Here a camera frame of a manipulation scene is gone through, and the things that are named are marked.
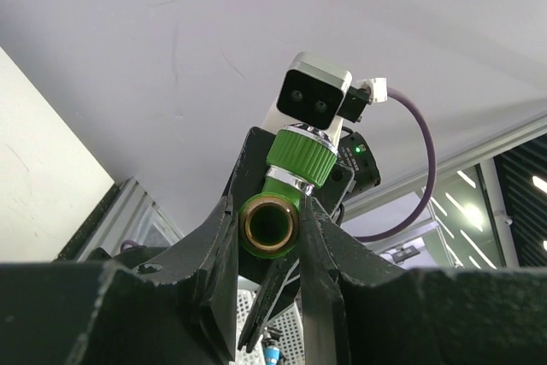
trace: silver ring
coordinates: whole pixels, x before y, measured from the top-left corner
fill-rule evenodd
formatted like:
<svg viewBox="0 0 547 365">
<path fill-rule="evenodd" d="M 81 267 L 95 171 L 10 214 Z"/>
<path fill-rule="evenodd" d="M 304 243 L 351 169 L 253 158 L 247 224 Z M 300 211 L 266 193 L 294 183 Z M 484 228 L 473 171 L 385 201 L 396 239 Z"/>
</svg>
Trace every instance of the silver ring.
<svg viewBox="0 0 547 365">
<path fill-rule="evenodd" d="M 283 127 L 283 130 L 288 132 L 295 132 L 307 138 L 311 138 L 317 143 L 321 144 L 323 147 L 327 147 L 335 156 L 338 155 L 338 149 L 332 143 L 331 138 L 325 132 L 321 131 L 319 128 L 308 126 L 304 123 L 292 124 L 289 126 Z"/>
<path fill-rule="evenodd" d="M 304 193 L 306 196 L 311 196 L 311 193 L 314 190 L 313 184 L 310 184 L 302 177 L 298 177 L 297 175 L 287 170 L 284 170 L 283 168 L 270 166 L 270 168 L 266 172 L 266 177 L 270 177 L 274 180 L 290 185 L 292 188 L 296 188 L 300 192 Z"/>
</svg>

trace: black ceiling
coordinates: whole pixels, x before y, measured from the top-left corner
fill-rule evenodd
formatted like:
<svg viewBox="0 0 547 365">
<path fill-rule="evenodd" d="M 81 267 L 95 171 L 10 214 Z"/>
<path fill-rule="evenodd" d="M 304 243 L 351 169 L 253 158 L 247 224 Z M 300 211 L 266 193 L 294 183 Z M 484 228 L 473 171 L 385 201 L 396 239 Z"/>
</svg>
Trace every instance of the black ceiling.
<svg viewBox="0 0 547 365">
<path fill-rule="evenodd" d="M 547 181 L 547 134 L 524 143 L 495 159 L 503 201 L 512 218 L 511 233 L 522 267 L 547 266 L 547 193 L 532 177 Z"/>
</svg>

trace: linear light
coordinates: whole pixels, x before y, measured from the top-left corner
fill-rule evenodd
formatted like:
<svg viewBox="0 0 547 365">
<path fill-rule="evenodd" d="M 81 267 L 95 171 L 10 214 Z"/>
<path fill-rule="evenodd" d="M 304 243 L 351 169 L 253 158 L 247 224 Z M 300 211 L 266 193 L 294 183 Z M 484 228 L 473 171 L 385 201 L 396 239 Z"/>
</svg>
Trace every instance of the linear light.
<svg viewBox="0 0 547 365">
<path fill-rule="evenodd" d="M 475 248 L 475 251 L 477 251 L 477 253 L 479 253 L 479 255 L 482 257 L 482 259 L 485 260 L 485 262 L 488 265 L 490 265 L 494 269 L 497 269 L 497 267 L 493 264 L 493 262 L 490 261 L 490 259 L 485 255 L 485 253 L 480 250 L 480 248 L 477 246 L 477 244 L 463 230 L 460 230 L 460 233 L 462 233 L 462 236 L 471 244 L 471 246 L 473 248 Z"/>
<path fill-rule="evenodd" d="M 478 262 L 475 261 L 475 259 L 472 256 L 469 256 L 469 261 L 478 269 L 482 269 Z"/>
<path fill-rule="evenodd" d="M 446 210 L 441 207 L 441 204 L 438 203 L 438 201 L 434 198 L 434 197 L 431 197 L 431 202 L 433 204 L 435 204 L 435 206 L 437 206 L 438 210 L 444 214 L 445 217 L 448 217 L 448 213 L 446 212 Z"/>
<path fill-rule="evenodd" d="M 458 175 L 463 178 L 463 180 L 468 183 L 473 188 L 477 188 L 477 185 L 473 180 L 471 180 L 471 177 L 469 177 L 467 174 L 463 173 L 461 170 L 458 171 Z"/>
<path fill-rule="evenodd" d="M 456 262 L 457 265 L 461 265 L 462 267 L 464 267 L 463 263 L 462 263 L 462 260 L 460 260 L 458 258 L 458 256 L 456 255 L 456 253 L 454 252 L 454 250 L 452 250 L 450 248 L 450 246 L 448 244 L 445 244 L 446 245 L 446 250 L 454 257 L 454 261 Z"/>
<path fill-rule="evenodd" d="M 540 179 L 537 175 L 532 177 L 533 184 L 541 191 L 547 192 L 547 181 Z"/>
<path fill-rule="evenodd" d="M 479 209 L 474 206 L 471 206 L 468 209 L 464 209 L 463 206 L 458 203 L 456 199 L 453 198 L 448 192 L 446 192 L 444 195 L 449 199 L 451 203 L 454 204 L 457 209 L 460 210 L 460 212 L 469 220 L 471 224 L 473 224 L 475 228 L 477 228 L 481 232 L 484 231 L 482 226 L 480 225 L 480 220 L 482 217 Z"/>
<path fill-rule="evenodd" d="M 448 233 L 448 235 L 450 235 L 450 236 L 452 237 L 452 239 L 455 238 L 455 237 L 454 237 L 454 234 L 452 233 L 452 231 L 449 230 L 448 227 L 447 227 L 441 220 L 437 219 L 437 222 L 438 222 L 438 224 L 439 224 L 442 228 L 444 228 L 444 230 Z"/>
</svg>

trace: blue object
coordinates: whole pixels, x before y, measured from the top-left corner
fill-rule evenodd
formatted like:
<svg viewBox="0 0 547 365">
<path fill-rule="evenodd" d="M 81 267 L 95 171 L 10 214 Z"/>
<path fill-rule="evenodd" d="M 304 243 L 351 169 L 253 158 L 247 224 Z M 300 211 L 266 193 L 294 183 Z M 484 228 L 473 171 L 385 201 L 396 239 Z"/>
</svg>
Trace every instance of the blue object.
<svg viewBox="0 0 547 365">
<path fill-rule="evenodd" d="M 267 365 L 275 365 L 279 361 L 280 356 L 281 352 L 279 351 L 279 348 L 277 346 L 270 345 L 264 348 L 264 359 L 266 360 Z"/>
</svg>

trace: cable connector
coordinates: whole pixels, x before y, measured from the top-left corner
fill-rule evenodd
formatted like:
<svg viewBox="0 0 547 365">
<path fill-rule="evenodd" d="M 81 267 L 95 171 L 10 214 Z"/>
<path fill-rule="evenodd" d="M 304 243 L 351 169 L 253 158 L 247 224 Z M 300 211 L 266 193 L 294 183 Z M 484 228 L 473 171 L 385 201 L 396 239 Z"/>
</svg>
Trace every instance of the cable connector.
<svg viewBox="0 0 547 365">
<path fill-rule="evenodd" d="M 357 82 L 357 88 L 367 87 L 370 90 L 370 103 L 383 103 L 387 101 L 387 79 L 375 77 Z"/>
</svg>

